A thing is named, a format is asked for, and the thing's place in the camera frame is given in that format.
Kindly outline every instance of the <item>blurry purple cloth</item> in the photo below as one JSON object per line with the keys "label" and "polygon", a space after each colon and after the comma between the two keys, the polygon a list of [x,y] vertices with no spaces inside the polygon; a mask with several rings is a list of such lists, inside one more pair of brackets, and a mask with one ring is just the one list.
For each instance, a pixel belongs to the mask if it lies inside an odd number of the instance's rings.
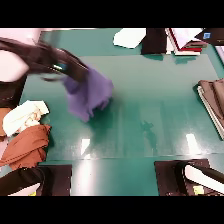
{"label": "blurry purple cloth", "polygon": [[78,83],[69,76],[62,79],[67,90],[69,112],[87,122],[93,109],[103,110],[109,103],[114,88],[111,80],[89,67],[87,80]]}

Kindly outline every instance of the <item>yellow sticker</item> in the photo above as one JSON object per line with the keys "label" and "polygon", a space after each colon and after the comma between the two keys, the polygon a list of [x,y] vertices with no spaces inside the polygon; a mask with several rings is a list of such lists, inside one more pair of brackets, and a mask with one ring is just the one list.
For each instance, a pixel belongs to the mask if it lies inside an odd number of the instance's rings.
{"label": "yellow sticker", "polygon": [[36,196],[36,195],[37,195],[36,191],[33,192],[32,194],[29,194],[29,196]]}
{"label": "yellow sticker", "polygon": [[194,189],[194,194],[199,195],[199,194],[204,194],[204,188],[203,186],[193,186]]}

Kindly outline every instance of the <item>glossy green tabletop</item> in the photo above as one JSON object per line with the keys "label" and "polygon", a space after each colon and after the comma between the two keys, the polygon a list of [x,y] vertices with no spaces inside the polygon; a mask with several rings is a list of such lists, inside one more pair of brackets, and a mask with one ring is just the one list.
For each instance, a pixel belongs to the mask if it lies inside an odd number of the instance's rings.
{"label": "glossy green tabletop", "polygon": [[208,158],[224,172],[224,142],[194,88],[224,77],[213,47],[199,57],[142,56],[141,46],[113,46],[119,30],[57,31],[57,47],[114,83],[111,103],[88,123],[68,113],[61,83],[27,79],[21,103],[44,100],[50,110],[42,119],[52,125],[44,163],[73,164],[72,195],[158,195],[158,160]]}

